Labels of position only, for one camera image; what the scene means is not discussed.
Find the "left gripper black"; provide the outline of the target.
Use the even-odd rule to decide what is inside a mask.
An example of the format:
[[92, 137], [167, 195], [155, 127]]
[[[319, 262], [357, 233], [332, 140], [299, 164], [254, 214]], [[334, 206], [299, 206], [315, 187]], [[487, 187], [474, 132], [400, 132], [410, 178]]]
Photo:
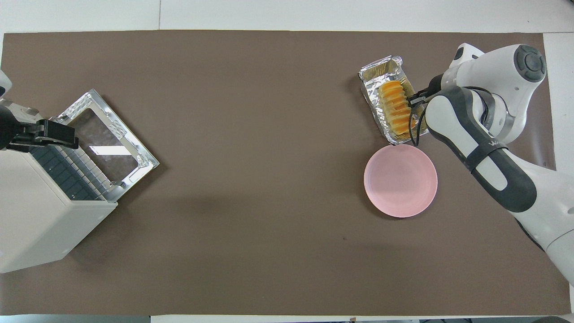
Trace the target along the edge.
[[[41, 139], [46, 128], [47, 140]], [[9, 122], [7, 125], [7, 150], [29, 151], [30, 147], [45, 147], [48, 144], [78, 148], [79, 138], [73, 127], [47, 119], [36, 123]]]

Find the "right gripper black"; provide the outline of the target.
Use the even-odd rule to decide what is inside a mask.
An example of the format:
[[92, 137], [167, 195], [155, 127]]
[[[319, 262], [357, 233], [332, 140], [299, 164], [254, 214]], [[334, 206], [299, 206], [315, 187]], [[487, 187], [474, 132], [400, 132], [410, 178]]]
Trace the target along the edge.
[[425, 103], [425, 100], [431, 98], [442, 89], [443, 74], [439, 74], [431, 79], [428, 86], [424, 90], [420, 90], [408, 97], [410, 108], [417, 108]]

